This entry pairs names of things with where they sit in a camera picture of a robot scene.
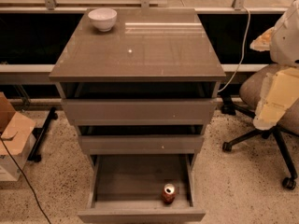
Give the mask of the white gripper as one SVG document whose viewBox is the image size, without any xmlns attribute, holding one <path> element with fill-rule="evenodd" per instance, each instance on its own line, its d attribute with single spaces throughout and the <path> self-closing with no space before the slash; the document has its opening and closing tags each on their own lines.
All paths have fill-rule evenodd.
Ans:
<svg viewBox="0 0 299 224">
<path fill-rule="evenodd" d="M 254 39 L 249 47 L 255 51 L 270 51 L 275 63 L 299 65 L 299 0 L 271 27 Z M 299 70 L 287 68 L 263 79 L 260 101 L 255 110 L 253 125 L 259 130 L 270 130 L 299 98 Z"/>
</svg>

